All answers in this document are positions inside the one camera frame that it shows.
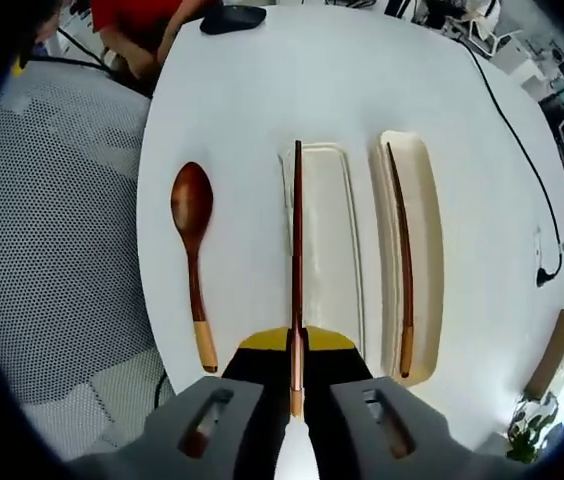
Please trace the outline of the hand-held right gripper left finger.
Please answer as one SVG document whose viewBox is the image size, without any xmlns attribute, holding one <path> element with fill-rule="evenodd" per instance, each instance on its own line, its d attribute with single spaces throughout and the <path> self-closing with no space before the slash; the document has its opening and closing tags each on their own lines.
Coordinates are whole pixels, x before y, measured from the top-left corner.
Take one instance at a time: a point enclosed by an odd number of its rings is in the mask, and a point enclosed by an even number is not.
<svg viewBox="0 0 564 480">
<path fill-rule="evenodd" d="M 271 479 L 289 422 L 288 332 L 243 340 L 224 374 L 151 413 L 115 456 L 117 479 Z"/>
</svg>

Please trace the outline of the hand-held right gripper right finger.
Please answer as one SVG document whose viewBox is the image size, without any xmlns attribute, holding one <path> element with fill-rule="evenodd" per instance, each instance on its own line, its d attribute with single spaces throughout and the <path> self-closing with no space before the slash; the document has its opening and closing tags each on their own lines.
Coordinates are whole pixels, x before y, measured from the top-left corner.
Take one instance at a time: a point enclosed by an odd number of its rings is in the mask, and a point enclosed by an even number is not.
<svg viewBox="0 0 564 480">
<path fill-rule="evenodd" d="M 387 377 L 371 376 L 354 343 L 306 331 L 305 418 L 328 479 L 477 479 L 482 458 L 441 413 Z"/>
</svg>

